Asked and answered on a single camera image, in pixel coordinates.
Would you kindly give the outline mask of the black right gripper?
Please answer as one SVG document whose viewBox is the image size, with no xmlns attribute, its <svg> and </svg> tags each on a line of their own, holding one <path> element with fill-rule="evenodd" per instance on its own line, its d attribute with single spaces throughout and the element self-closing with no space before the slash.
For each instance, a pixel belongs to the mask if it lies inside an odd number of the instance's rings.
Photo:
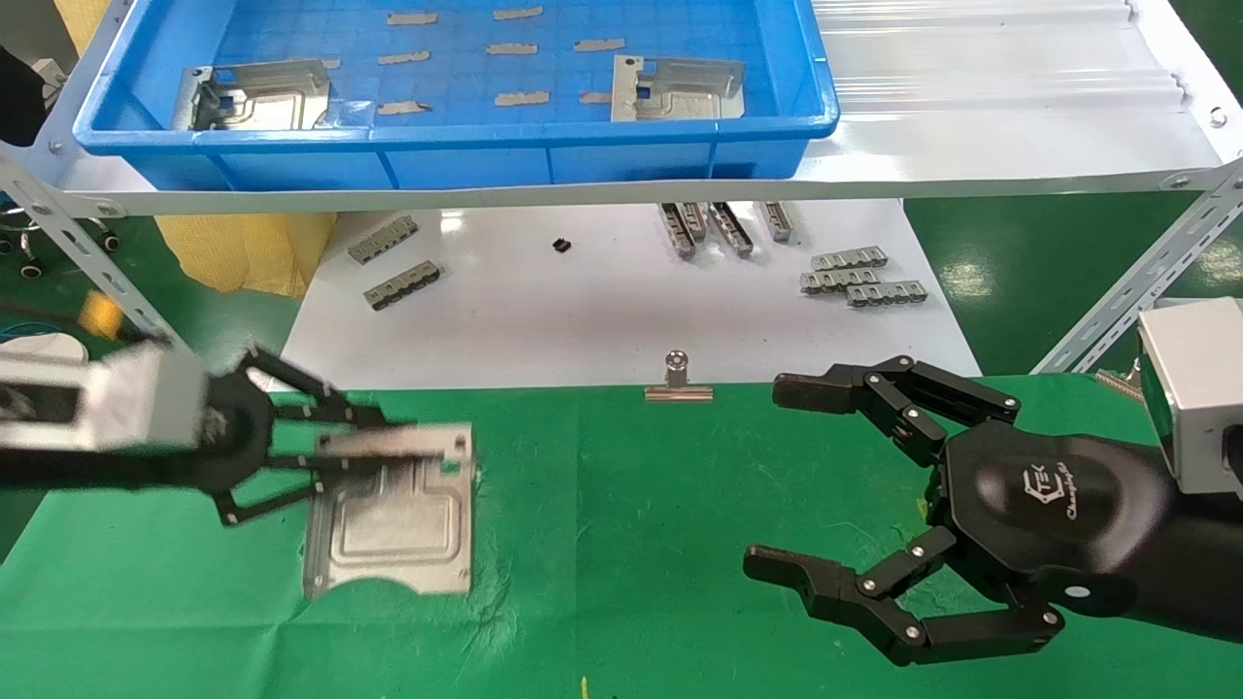
<svg viewBox="0 0 1243 699">
<path fill-rule="evenodd" d="M 927 521 L 945 529 L 865 572 L 768 546 L 743 556 L 750 580 L 794 591 L 808 616 L 856 631 L 892 665 L 1035 653 L 1064 628 L 1048 603 L 1083 616 L 1180 614 L 1168 572 L 1178 488 L 1154 447 L 1021 430 L 1008 425 L 1021 399 L 910 354 L 835 363 L 822 376 L 781 373 L 772 400 L 865 415 L 916 465 L 936 466 Z M 973 428 L 948 442 L 936 415 Z M 924 619 L 902 608 L 901 596 L 947 562 L 1006 607 Z"/>
</svg>

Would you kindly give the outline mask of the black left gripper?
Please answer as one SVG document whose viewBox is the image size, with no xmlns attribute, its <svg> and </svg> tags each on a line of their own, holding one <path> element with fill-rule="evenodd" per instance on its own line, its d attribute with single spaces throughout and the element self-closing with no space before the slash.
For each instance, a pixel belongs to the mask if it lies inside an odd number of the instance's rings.
<svg viewBox="0 0 1243 699">
<path fill-rule="evenodd" d="M 273 403 L 254 384 L 252 369 L 290 386 L 308 402 Z M 359 432 L 403 424 L 382 407 L 352 402 L 328 381 L 310 376 L 268 350 L 249 346 L 239 359 L 239 369 L 209 378 L 199 447 L 189 458 L 189 485 L 214 495 L 218 520 L 225 527 L 324 495 L 349 478 L 375 475 L 392 460 L 378 455 L 268 456 L 276 420 L 346 424 Z"/>
</svg>

